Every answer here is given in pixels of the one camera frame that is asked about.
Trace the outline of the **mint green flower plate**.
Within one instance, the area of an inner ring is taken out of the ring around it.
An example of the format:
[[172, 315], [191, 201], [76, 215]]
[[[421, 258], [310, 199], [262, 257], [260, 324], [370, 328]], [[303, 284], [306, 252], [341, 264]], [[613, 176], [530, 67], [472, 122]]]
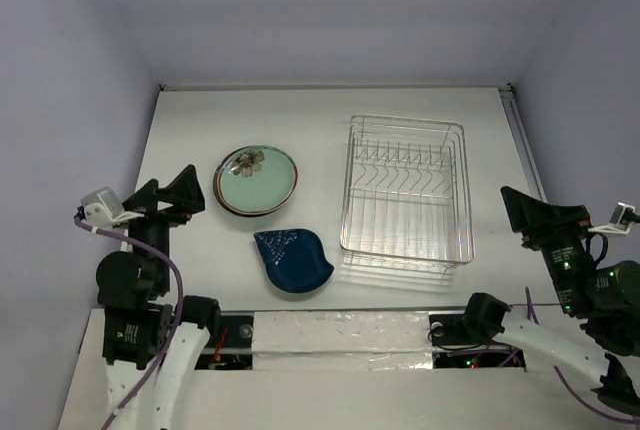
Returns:
[[291, 167], [283, 150], [269, 145], [241, 147], [226, 156], [213, 177], [214, 196], [231, 213], [261, 216], [284, 204]]

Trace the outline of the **dark blue leaf dish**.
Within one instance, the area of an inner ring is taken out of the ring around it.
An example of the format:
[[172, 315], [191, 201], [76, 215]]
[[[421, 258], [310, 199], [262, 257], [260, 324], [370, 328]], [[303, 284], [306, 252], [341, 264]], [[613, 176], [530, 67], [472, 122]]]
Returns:
[[253, 237], [267, 278], [281, 291], [313, 292], [334, 272], [319, 236], [311, 230], [269, 230], [256, 232]]

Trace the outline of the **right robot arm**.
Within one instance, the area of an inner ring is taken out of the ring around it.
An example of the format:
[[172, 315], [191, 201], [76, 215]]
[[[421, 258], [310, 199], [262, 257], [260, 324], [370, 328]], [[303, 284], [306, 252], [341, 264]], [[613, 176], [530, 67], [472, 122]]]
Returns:
[[500, 193], [522, 247], [542, 255], [563, 315], [578, 321], [595, 345], [586, 348], [519, 317], [487, 293], [471, 295], [460, 318], [462, 334], [475, 343], [497, 339], [570, 365], [595, 382], [592, 391], [602, 404], [638, 416], [639, 395], [621, 360], [639, 354], [639, 264], [603, 266], [607, 244], [598, 256], [591, 253], [594, 238], [626, 235], [638, 224], [635, 207], [618, 203], [608, 223], [594, 225], [583, 205], [552, 205], [509, 186]]

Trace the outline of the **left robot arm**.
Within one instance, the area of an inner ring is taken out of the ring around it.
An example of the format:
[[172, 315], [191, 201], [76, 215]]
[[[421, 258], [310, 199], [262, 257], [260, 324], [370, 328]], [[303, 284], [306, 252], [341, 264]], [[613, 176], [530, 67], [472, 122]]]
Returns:
[[187, 380], [221, 333], [217, 300], [188, 295], [170, 231], [205, 208], [193, 165], [168, 185], [149, 180], [125, 201], [104, 188], [83, 204], [91, 233], [125, 244], [96, 269], [104, 311], [106, 429], [172, 429]]

